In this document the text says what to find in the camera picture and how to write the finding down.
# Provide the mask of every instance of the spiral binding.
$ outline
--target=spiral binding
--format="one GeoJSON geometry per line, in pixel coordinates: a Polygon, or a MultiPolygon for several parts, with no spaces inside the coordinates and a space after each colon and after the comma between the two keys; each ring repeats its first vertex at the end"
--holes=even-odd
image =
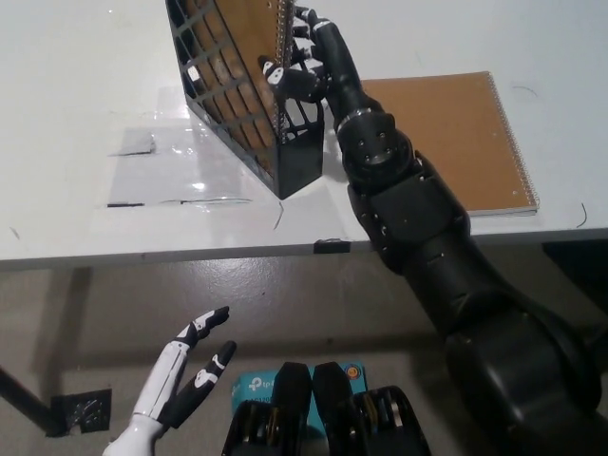
{"type": "MultiPolygon", "coordinates": [[[[294,29],[294,0],[278,0],[276,8],[276,47],[275,59],[280,67],[288,67],[292,61],[292,41],[294,29]]],[[[273,116],[273,128],[281,143],[287,141],[284,131],[285,123],[284,107],[275,101],[275,115],[273,116]]]]}
{"type": "Polygon", "coordinates": [[[498,89],[496,88],[494,77],[489,71],[486,73],[486,76],[487,80],[490,83],[492,93],[494,94],[494,99],[496,100],[496,106],[498,107],[501,120],[503,121],[504,129],[506,130],[506,136],[511,147],[511,152],[513,153],[513,159],[515,160],[515,165],[520,176],[520,181],[522,181],[523,189],[528,199],[528,204],[530,204],[531,206],[535,205],[538,210],[541,208],[541,201],[539,200],[539,195],[536,191],[536,188],[534,188],[534,184],[530,179],[528,169],[525,166],[525,162],[523,161],[522,151],[519,145],[517,144],[517,141],[515,140],[515,136],[513,136],[513,130],[511,129],[511,124],[509,123],[509,120],[506,117],[506,113],[504,112],[503,102],[501,101],[498,89]]]}

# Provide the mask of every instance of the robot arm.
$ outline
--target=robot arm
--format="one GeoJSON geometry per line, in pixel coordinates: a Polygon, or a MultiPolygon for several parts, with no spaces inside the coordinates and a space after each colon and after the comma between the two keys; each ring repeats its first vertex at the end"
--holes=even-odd
{"type": "Polygon", "coordinates": [[[179,393],[177,389],[188,353],[228,319],[228,311],[224,307],[200,316],[164,347],[140,393],[128,428],[107,447],[104,456],[154,455],[156,441],[169,428],[179,428],[204,401],[235,353],[235,342],[226,342],[179,393]]]}
{"type": "Polygon", "coordinates": [[[608,454],[596,411],[599,373],[580,338],[510,286],[470,236],[468,215],[431,163],[364,92],[337,26],[296,8],[297,59],[323,70],[259,62],[277,98],[327,98],[357,219],[374,249],[406,278],[446,343],[469,412],[503,454],[608,454]]]}

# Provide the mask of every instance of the brown notebook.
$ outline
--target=brown notebook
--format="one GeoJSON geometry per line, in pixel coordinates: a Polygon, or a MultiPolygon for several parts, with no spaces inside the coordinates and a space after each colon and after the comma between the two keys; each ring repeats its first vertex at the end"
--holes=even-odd
{"type": "Polygon", "coordinates": [[[198,57],[197,48],[208,54],[196,65],[199,75],[194,79],[203,85],[201,93],[216,93],[202,101],[203,107],[220,124],[253,118],[250,122],[234,123],[229,132],[272,172],[264,154],[273,145],[281,120],[257,58],[267,55],[280,65],[289,60],[290,52],[285,49],[291,49],[288,30],[293,23],[290,14],[293,0],[184,0],[184,3],[187,15],[194,20],[192,30],[198,46],[193,57],[198,57]],[[247,76],[253,86],[245,81],[247,76]],[[221,90],[238,80],[243,82],[221,90]]]}
{"type": "Polygon", "coordinates": [[[488,72],[364,81],[473,216],[539,203],[488,72]]]}

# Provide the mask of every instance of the white robotic hand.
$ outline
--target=white robotic hand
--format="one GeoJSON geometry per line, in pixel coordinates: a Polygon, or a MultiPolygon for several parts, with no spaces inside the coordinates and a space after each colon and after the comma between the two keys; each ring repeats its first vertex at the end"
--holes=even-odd
{"type": "Polygon", "coordinates": [[[209,395],[232,358],[237,344],[226,342],[211,361],[177,393],[188,353],[212,328],[228,319],[228,307],[217,309],[190,322],[162,350],[150,372],[131,421],[104,456],[152,456],[156,441],[169,428],[179,428],[209,395]]]}

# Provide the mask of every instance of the blue box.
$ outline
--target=blue box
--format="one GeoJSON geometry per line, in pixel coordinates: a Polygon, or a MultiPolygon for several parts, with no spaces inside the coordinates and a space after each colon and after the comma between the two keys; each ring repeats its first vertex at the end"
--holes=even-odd
{"type": "MultiPolygon", "coordinates": [[[[361,363],[339,363],[339,366],[350,378],[353,394],[368,390],[365,369],[361,363]]],[[[314,367],[309,366],[308,369],[311,376],[313,376],[314,367]]],[[[233,414],[237,411],[240,403],[244,401],[258,401],[270,404],[277,373],[278,370],[266,370],[242,374],[232,386],[233,414]]],[[[316,410],[314,396],[311,398],[307,426],[309,438],[325,437],[325,429],[316,410]]]]}

